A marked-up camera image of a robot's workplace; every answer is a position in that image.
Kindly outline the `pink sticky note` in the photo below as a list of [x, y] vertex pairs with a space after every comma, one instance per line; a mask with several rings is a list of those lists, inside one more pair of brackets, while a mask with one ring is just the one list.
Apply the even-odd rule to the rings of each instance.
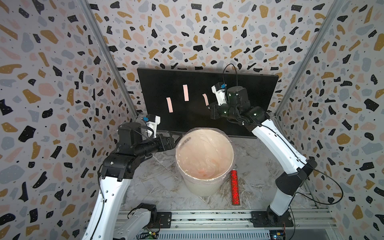
[[208, 97], [206, 94], [202, 94], [203, 98], [204, 98], [204, 101], [205, 101], [205, 105], [208, 106], [209, 105], [209, 100], [208, 100]]
[[167, 97], [166, 101], [167, 101], [167, 106], [168, 106], [169, 113], [173, 113], [174, 110], [173, 110], [173, 104], [172, 104], [171, 98]]
[[184, 101], [185, 102], [188, 102], [190, 99], [189, 99], [189, 89], [188, 89], [188, 85], [183, 85], [183, 93], [184, 93]]

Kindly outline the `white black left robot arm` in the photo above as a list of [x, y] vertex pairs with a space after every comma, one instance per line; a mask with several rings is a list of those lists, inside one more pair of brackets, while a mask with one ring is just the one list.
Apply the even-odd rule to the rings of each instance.
[[99, 195], [84, 240], [134, 240], [147, 226], [155, 226], [157, 207], [141, 203], [129, 214], [127, 221], [116, 227], [122, 200], [134, 177], [135, 170], [154, 153], [176, 148], [181, 137], [174, 139], [157, 134], [157, 124], [124, 123], [118, 128], [116, 149], [103, 161], [98, 173]]

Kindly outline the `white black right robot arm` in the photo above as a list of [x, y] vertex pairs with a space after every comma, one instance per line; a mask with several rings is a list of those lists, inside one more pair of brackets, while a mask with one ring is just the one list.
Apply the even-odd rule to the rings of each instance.
[[217, 100], [209, 105], [211, 118], [225, 118], [245, 127], [263, 142], [284, 170], [276, 179], [278, 190], [267, 208], [269, 218], [276, 222], [288, 212], [297, 190], [315, 170], [317, 163], [299, 153], [261, 107], [251, 106], [246, 88], [227, 88], [226, 84], [218, 83], [212, 86], [212, 92]]

